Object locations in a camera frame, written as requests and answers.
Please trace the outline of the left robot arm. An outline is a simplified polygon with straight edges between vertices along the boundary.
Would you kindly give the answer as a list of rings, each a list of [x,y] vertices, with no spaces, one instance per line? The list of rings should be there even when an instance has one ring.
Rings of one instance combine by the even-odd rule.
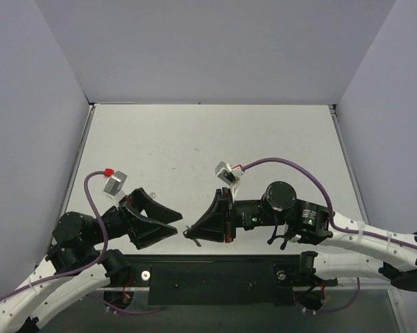
[[[140,250],[177,233],[182,214],[155,202],[142,188],[124,196],[99,219],[79,212],[60,217],[56,244],[20,286],[0,300],[0,332],[38,332],[60,311],[95,289],[128,286],[134,273],[118,249],[97,250],[127,235]]]

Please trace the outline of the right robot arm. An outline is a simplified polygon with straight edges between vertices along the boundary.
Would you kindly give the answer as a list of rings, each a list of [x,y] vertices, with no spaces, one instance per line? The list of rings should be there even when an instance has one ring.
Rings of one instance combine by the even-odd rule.
[[[373,278],[417,292],[417,232],[391,232],[350,219],[297,198],[294,188],[282,181],[272,182],[255,200],[237,200],[230,188],[217,189],[212,204],[184,236],[230,243],[237,229],[263,226],[274,227],[268,244],[282,239],[284,245],[291,242],[346,250],[340,255],[301,254],[296,275],[305,284],[318,278]]]

